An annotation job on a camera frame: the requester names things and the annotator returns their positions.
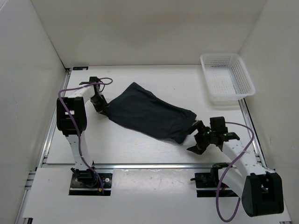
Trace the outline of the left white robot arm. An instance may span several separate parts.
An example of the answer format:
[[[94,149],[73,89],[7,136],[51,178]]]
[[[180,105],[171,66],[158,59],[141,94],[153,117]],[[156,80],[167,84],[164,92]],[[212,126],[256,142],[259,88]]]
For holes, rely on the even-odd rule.
[[[76,88],[62,89],[57,98],[57,128],[68,140],[75,168],[72,172],[76,178],[86,186],[92,187],[102,182],[95,171],[85,140],[87,115],[85,104],[90,101],[99,114],[109,115],[109,103],[106,101],[103,90],[113,82],[111,78],[90,77],[88,82],[81,82]]]

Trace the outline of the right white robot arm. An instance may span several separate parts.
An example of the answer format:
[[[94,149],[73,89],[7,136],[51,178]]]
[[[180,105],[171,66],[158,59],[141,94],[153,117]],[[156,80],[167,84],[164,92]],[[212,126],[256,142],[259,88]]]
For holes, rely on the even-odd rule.
[[[263,167],[253,158],[248,143],[243,146],[240,137],[229,132],[224,117],[210,118],[210,126],[197,121],[187,131],[192,134],[196,145],[188,148],[195,154],[203,154],[208,146],[217,146],[230,163],[216,163],[208,173],[195,173],[197,196],[214,196],[216,210],[219,211],[221,196],[237,196],[249,217],[257,217],[284,212],[282,179],[275,170]]]

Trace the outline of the dark navy shorts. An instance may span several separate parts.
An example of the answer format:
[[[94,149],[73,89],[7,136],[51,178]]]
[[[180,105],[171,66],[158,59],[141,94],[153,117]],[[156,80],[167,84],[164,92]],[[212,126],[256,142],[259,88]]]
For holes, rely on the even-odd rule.
[[[190,110],[157,98],[135,82],[109,104],[108,118],[112,122],[156,139],[172,139],[178,144],[184,142],[187,130],[197,117]]]

